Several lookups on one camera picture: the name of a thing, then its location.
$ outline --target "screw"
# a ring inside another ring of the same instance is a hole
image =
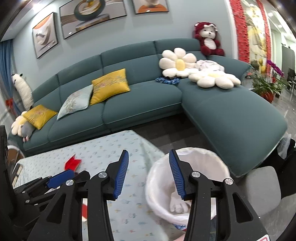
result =
[[[225,179],[225,183],[226,183],[227,185],[232,185],[232,184],[233,184],[233,180],[230,179],[230,178],[227,178],[227,179]]]
[[[105,173],[105,172],[99,173],[99,178],[105,178],[106,176],[107,176],[107,173]]]
[[[67,186],[72,186],[73,183],[74,183],[73,180],[68,180],[68,181],[66,181],[66,185],[67,185]]]
[[[199,172],[193,172],[193,173],[191,173],[191,175],[193,177],[200,177],[200,173]]]

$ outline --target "red door frame decoration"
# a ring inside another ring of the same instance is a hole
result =
[[[244,13],[244,8],[242,6],[241,0],[229,0],[229,2],[234,15],[234,22],[235,22],[236,32],[237,32],[238,57],[239,57],[239,60],[249,63],[250,62],[250,46],[249,46],[247,20]],[[261,14],[264,20],[265,39],[266,39],[266,58],[271,59],[271,40],[270,40],[270,33],[269,33],[266,13],[261,1],[256,0],[256,3],[261,11]]]

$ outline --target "framed picture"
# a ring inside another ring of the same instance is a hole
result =
[[[37,58],[58,44],[53,12],[33,28],[33,43]]]
[[[59,12],[64,39],[95,24],[126,16],[123,0],[72,0]]]
[[[166,0],[132,0],[136,14],[148,12],[168,12]]]

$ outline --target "teddy bear's belly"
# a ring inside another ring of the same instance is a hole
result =
[[[217,48],[214,40],[212,40],[212,39],[206,38],[204,43],[205,43],[205,46],[207,46],[209,49],[216,49]]]

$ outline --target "light blue floral pillow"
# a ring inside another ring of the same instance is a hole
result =
[[[70,94],[62,105],[57,120],[65,115],[72,114],[79,110],[84,110],[89,106],[89,99],[93,90],[93,85],[86,86],[85,88]]]

